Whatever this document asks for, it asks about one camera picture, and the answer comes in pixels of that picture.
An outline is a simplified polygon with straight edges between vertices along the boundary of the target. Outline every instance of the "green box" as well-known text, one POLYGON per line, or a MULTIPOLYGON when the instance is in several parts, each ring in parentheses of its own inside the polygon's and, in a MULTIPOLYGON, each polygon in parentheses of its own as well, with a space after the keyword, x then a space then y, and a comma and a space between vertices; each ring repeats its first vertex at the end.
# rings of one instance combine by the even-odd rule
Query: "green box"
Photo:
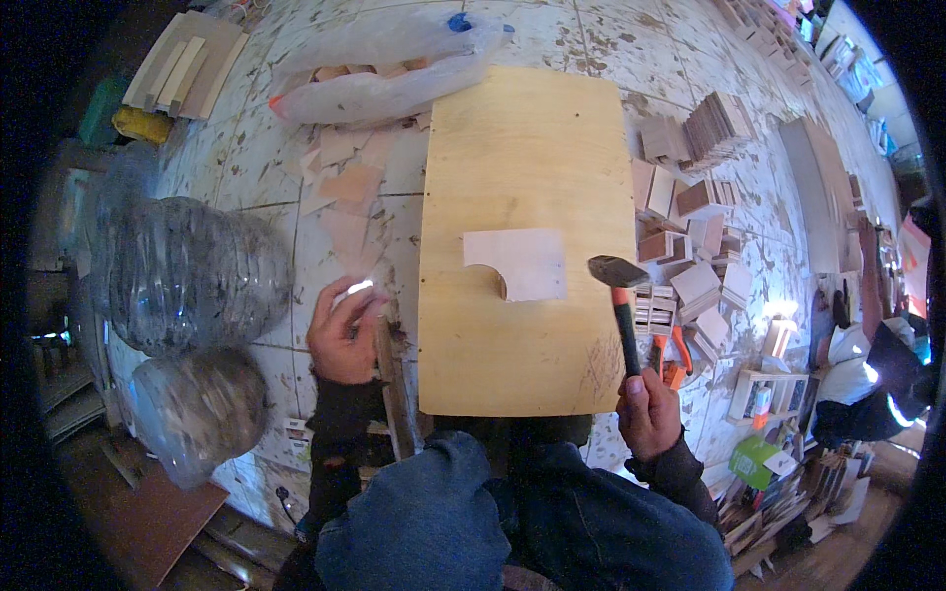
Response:
POLYGON ((729 471, 752 488, 764 491, 772 482, 772 475, 791 474, 798 462, 761 437, 753 435, 736 445, 729 459, 729 471))

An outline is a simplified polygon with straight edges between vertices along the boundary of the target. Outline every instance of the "person in background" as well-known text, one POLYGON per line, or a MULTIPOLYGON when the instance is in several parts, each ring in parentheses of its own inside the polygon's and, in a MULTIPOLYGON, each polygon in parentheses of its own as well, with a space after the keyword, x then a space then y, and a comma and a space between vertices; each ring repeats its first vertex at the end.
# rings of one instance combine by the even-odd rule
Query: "person in background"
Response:
POLYGON ((926 410, 932 387, 914 329, 901 317, 889 318, 891 310, 881 304, 877 232, 867 217, 860 219, 858 236, 864 258, 863 322, 835 328, 829 351, 834 365, 821 379, 815 403, 812 434, 831 449, 846 440, 875 442, 897 435, 926 410))
POLYGON ((305 542, 276 591, 732 588, 679 399, 650 369, 624 381, 617 405, 634 454, 627 468, 649 490, 588 468, 575 443, 562 441, 558 424, 569 417, 552 417, 513 426, 508 478, 490 478, 472 435, 442 429, 362 493, 353 458, 380 397, 374 343, 386 300, 369 287, 333 307, 356 282, 323 289, 308 330, 319 399, 307 422, 312 481, 297 529, 305 542))

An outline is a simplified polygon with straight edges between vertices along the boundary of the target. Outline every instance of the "clear plastic bag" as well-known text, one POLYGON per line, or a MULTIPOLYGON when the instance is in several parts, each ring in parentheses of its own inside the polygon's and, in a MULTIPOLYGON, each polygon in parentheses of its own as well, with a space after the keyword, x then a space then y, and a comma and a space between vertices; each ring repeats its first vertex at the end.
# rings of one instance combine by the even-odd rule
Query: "clear plastic bag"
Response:
POLYGON ((370 12, 313 36, 277 65, 272 75, 276 96, 270 107, 296 124, 364 125, 421 113, 434 98, 482 80, 490 58, 511 31, 497 18, 458 15, 427 5, 395 20, 384 10, 370 12), (427 58, 429 65, 395 78, 363 72, 308 82, 323 66, 418 58, 427 58))
POLYGON ((96 309, 149 356, 252 342, 289 312, 289 252, 259 217, 142 199, 115 209, 105 231, 96 309))
POLYGON ((266 383, 236 349, 149 359, 131 389, 138 436, 183 489, 253 449, 266 428, 266 383))

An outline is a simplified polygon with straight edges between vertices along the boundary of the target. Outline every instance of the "hammer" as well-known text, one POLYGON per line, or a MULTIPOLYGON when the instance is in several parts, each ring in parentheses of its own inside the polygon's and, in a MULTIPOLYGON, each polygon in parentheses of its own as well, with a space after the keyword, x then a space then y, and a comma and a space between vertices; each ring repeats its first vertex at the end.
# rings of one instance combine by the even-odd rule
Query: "hammer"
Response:
POLYGON ((621 347, 624 350, 624 378, 640 375, 638 347, 634 340, 634 316, 627 299, 627 289, 650 279, 647 271, 617 256, 601 254, 588 259, 591 276, 611 288, 611 303, 618 319, 621 347))

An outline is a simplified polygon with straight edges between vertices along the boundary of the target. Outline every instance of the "tiled floor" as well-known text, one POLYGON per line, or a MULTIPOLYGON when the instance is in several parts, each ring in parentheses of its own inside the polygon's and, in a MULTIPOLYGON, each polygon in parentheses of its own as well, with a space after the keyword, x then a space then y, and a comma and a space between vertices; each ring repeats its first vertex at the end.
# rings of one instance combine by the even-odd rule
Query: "tiled floor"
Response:
MULTIPOLYGON (((210 9, 224 16, 226 3, 210 9)), ((275 89, 272 68, 312 35, 384 10, 392 22, 425 4, 439 9, 498 15, 514 26, 513 41, 494 63, 551 68, 615 81, 621 89, 632 154, 640 152, 637 123, 648 115, 683 119, 713 90, 740 95, 759 132, 746 155, 715 170, 735 180, 745 196, 730 223, 745 230, 744 261, 757 277, 746 312, 726 311, 732 332, 715 366, 698 361, 697 377, 680 392, 687 441, 707 466, 726 461, 746 430, 724 420, 736 370, 758 363, 768 322, 788 311, 801 329, 793 337, 791 359, 802 367, 810 342, 809 302, 815 281, 807 271, 807 241, 792 171, 778 135, 781 120, 805 113, 828 126, 847 168, 869 189, 868 209, 897 227, 893 178, 872 150, 860 117, 823 72, 802 91, 769 67, 728 30, 710 0, 273 0, 260 17, 251 9, 244 22, 250 40, 227 78, 207 122, 179 120, 162 148, 164 174, 159 197, 185 195, 223 210, 248 209, 284 236, 292 251, 296 284, 289 316, 251 346, 271 390, 270 426, 249 454, 224 463, 216 480, 233 494, 230 503, 263 523, 289 530, 273 490, 291 493, 298 518, 306 508, 307 463, 289 452, 280 425, 284 417, 307 417, 317 392, 308 373, 305 332, 314 298, 341 273, 319 214, 299 217, 301 180, 286 163, 298 158, 317 133, 312 126, 288 127, 269 110, 275 89)), ((416 396, 412 361, 417 325, 417 266, 423 204, 426 132, 399 133, 383 185, 379 208, 389 217, 384 256, 373 273, 399 300, 408 334, 404 358, 409 394, 416 396)), ((639 343, 645 351, 648 343, 639 343)), ((117 374, 130 375, 137 357, 117 374)), ((596 417, 587 462, 619 470, 627 455, 615 415, 596 417)), ((708 474, 720 474, 708 470, 708 474)))

